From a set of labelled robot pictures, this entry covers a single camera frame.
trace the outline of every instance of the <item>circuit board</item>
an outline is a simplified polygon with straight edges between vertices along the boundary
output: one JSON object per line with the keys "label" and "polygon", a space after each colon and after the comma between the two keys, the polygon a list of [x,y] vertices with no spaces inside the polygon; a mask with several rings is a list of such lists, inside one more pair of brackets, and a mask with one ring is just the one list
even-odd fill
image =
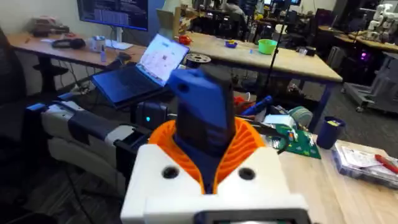
{"label": "circuit board", "polygon": [[[288,136],[289,131],[291,130],[289,127],[284,125],[276,124],[275,128],[278,133]],[[296,153],[303,156],[308,156],[316,159],[321,159],[321,155],[319,154],[319,150],[317,145],[312,140],[312,134],[306,131],[297,130],[297,141],[289,141],[289,145],[286,149],[287,152]],[[286,142],[285,139],[281,139],[278,137],[268,136],[267,142],[274,148],[274,149],[283,149]]]}

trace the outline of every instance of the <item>monitor screen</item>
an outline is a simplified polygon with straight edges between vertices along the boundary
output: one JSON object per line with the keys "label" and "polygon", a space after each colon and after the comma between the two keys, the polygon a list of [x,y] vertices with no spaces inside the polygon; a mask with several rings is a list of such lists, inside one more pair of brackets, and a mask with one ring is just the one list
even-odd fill
{"label": "monitor screen", "polygon": [[[264,4],[266,4],[266,5],[271,5],[271,1],[272,0],[264,0]],[[285,1],[285,0],[273,0],[274,2],[283,2],[283,1]],[[294,5],[294,6],[299,6],[300,5],[300,3],[301,3],[301,0],[292,0],[292,5]]]}
{"label": "monitor screen", "polygon": [[77,0],[81,21],[148,30],[148,0]]}
{"label": "monitor screen", "polygon": [[137,68],[164,86],[172,70],[180,65],[188,51],[188,47],[157,34],[141,57]]}

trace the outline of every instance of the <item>red tool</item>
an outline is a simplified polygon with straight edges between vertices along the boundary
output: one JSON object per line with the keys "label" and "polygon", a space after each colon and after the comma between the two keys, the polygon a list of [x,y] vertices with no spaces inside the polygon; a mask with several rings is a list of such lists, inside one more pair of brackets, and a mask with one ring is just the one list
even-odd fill
{"label": "red tool", "polygon": [[178,41],[180,42],[180,44],[189,45],[189,44],[191,44],[192,39],[189,38],[189,36],[187,36],[187,35],[181,35],[181,36],[178,38]]}
{"label": "red tool", "polygon": [[385,168],[393,171],[395,174],[398,174],[398,167],[395,164],[393,164],[389,159],[387,159],[379,154],[374,155],[374,158],[377,161],[379,161],[381,164],[383,164],[383,166]]}

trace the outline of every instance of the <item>green cup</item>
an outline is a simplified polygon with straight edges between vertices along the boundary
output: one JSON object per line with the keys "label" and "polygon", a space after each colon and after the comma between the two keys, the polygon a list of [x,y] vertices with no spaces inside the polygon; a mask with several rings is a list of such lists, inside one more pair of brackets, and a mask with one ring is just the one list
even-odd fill
{"label": "green cup", "polygon": [[272,54],[276,48],[276,41],[269,39],[261,39],[259,40],[259,51],[263,54]]}

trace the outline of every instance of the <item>wooden desk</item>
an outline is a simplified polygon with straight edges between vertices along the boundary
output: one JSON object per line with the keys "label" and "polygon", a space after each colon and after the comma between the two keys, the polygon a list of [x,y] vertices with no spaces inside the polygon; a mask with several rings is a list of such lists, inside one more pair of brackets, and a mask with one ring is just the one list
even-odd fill
{"label": "wooden desk", "polygon": [[[15,50],[32,53],[38,56],[40,72],[42,74],[42,92],[56,92],[54,76],[57,67],[51,64],[51,58],[64,60],[80,65],[104,69],[116,59],[120,50],[106,48],[106,61],[102,62],[99,53],[94,53],[85,47],[79,50],[73,49],[54,49],[49,42],[42,42],[42,39],[59,39],[60,35],[50,35],[46,38],[35,38],[28,33],[7,35],[8,41]],[[134,45],[123,52],[131,56],[131,62],[138,62],[146,47]]]}
{"label": "wooden desk", "polygon": [[344,34],[344,32],[341,31],[341,30],[338,30],[338,29],[335,29],[335,28],[332,28],[332,29],[329,29],[329,28],[330,28],[330,26],[318,26],[318,29],[320,31],[332,32],[332,33],[336,33],[336,34]]}
{"label": "wooden desk", "polygon": [[51,43],[42,42],[42,39],[59,39],[60,35],[50,35],[46,38],[35,38],[28,33],[7,35],[8,41],[16,49],[20,51],[30,52],[39,56],[49,56],[51,58],[67,60],[69,62],[88,65],[91,67],[104,68],[113,62],[119,52],[125,52],[131,56],[132,62],[138,62],[144,53],[146,47],[134,45],[131,48],[121,51],[106,48],[106,62],[101,62],[99,53],[94,53],[89,50],[89,47],[84,49],[54,49]]}
{"label": "wooden desk", "polygon": [[[271,65],[272,55],[260,53],[258,46],[253,43],[237,41],[238,46],[235,49],[230,49],[224,46],[225,40],[223,39],[198,33],[188,35],[193,39],[193,42],[188,46],[191,53],[204,54],[211,57],[212,60],[223,60],[234,65],[244,65],[252,70],[253,68],[258,68],[260,72],[265,72]],[[279,49],[274,69],[317,80],[343,81],[318,56],[303,56],[288,49]]]}
{"label": "wooden desk", "polygon": [[[348,36],[352,39],[355,39],[355,35],[353,34],[349,34]],[[367,45],[368,47],[385,50],[388,52],[398,52],[398,46],[395,44],[383,44],[375,41],[364,40],[362,37],[356,37],[356,40],[364,45]]]}
{"label": "wooden desk", "polygon": [[[193,42],[188,46],[190,52],[207,55],[214,63],[244,68],[259,73],[266,73],[271,65],[272,55],[260,53],[258,46],[253,43],[237,41],[238,46],[235,49],[230,49],[224,46],[225,40],[214,36],[198,33],[190,33],[188,36],[193,39]],[[315,130],[323,109],[329,100],[331,88],[336,83],[343,81],[318,56],[304,56],[293,50],[282,48],[279,49],[279,53],[276,56],[272,75],[325,84],[325,91],[318,107],[313,111],[314,116],[309,126],[310,131]]]}
{"label": "wooden desk", "polygon": [[[338,141],[353,149],[387,155],[381,149]],[[398,191],[338,173],[331,151],[320,149],[322,160],[282,153],[280,162],[290,191],[302,194],[312,222],[322,224],[397,223]]]}
{"label": "wooden desk", "polygon": [[346,34],[335,34],[335,38],[342,40],[346,43],[351,43],[353,44],[355,41],[353,39],[350,39],[350,37]]}

